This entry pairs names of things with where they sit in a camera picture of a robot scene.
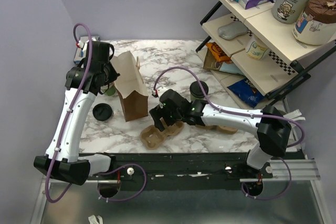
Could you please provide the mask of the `brown cardboard cup carrier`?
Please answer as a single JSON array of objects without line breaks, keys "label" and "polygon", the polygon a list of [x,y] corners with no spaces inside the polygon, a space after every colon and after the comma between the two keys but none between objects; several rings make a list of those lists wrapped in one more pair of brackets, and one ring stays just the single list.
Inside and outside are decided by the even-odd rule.
[{"label": "brown cardboard cup carrier", "polygon": [[155,150],[159,148],[167,137],[176,136],[184,129],[183,122],[176,122],[171,126],[167,126],[163,122],[163,126],[165,129],[162,132],[154,125],[150,125],[140,133],[140,140],[147,149]]},{"label": "brown cardboard cup carrier", "polygon": [[206,125],[206,126],[196,125],[196,127],[204,130],[216,130],[224,134],[235,134],[238,131],[237,128],[220,126],[220,125]]}]

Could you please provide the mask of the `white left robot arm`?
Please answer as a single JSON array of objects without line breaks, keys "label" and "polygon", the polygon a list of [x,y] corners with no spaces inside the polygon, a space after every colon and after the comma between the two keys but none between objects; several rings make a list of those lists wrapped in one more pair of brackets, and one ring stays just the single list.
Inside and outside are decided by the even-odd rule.
[{"label": "white left robot arm", "polygon": [[92,57],[66,74],[65,101],[52,142],[42,156],[36,156],[34,167],[42,174],[51,172],[52,179],[83,185],[89,176],[99,173],[104,179],[116,175],[116,166],[105,154],[79,156],[79,143],[88,112],[101,87],[114,82],[119,73],[110,60],[114,47],[93,41]]}]

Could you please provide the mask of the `black plastic cup lid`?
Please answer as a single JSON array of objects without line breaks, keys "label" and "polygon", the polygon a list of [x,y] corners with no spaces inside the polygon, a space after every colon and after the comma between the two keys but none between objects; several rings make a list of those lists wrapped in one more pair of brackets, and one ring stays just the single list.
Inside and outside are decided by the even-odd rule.
[{"label": "black plastic cup lid", "polygon": [[110,105],[99,103],[93,108],[92,114],[96,120],[106,121],[113,116],[113,110]]},{"label": "black plastic cup lid", "polygon": [[[202,84],[202,87],[205,91],[206,94],[208,94],[209,92],[209,88],[208,85],[206,84],[206,82],[204,81],[200,81],[200,83]],[[192,82],[192,84],[190,85],[190,93],[191,95],[195,96],[195,97],[203,97],[203,91],[200,87],[200,85],[198,84],[197,81]]]}]

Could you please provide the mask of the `brown paper bag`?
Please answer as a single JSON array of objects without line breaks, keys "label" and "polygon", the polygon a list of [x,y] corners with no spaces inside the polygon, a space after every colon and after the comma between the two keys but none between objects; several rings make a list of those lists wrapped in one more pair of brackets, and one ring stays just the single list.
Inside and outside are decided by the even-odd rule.
[{"label": "brown paper bag", "polygon": [[114,56],[112,66],[120,75],[114,81],[124,119],[127,122],[148,116],[148,90],[140,73],[139,59],[130,51]]}]

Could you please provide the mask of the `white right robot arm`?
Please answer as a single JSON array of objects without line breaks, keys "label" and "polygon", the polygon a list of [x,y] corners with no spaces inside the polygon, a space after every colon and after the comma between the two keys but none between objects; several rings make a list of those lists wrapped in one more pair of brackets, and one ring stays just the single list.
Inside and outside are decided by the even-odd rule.
[{"label": "white right robot arm", "polygon": [[183,122],[191,126],[227,126],[252,134],[258,141],[241,165],[249,178],[272,157],[284,157],[291,126],[287,118],[273,106],[262,110],[243,110],[213,104],[206,100],[189,101],[172,89],[161,87],[152,92],[159,103],[150,110],[154,126],[164,131],[167,126]]}]

